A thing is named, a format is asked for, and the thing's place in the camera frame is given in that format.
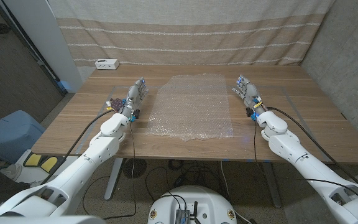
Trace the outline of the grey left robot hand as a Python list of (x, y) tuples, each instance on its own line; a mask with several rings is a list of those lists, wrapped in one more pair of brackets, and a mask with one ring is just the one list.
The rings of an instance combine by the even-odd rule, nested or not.
[(146, 87), (143, 77), (139, 78), (130, 88), (127, 93), (126, 102), (122, 107), (121, 114), (127, 118), (131, 118), (134, 111), (139, 110), (143, 99), (148, 94), (149, 90)]

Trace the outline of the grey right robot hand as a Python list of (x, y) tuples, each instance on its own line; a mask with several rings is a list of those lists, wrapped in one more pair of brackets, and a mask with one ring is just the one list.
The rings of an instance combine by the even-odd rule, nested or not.
[(232, 90), (245, 104), (248, 117), (257, 119), (262, 113), (267, 111), (257, 88), (248, 78), (239, 75), (236, 85), (237, 87)]

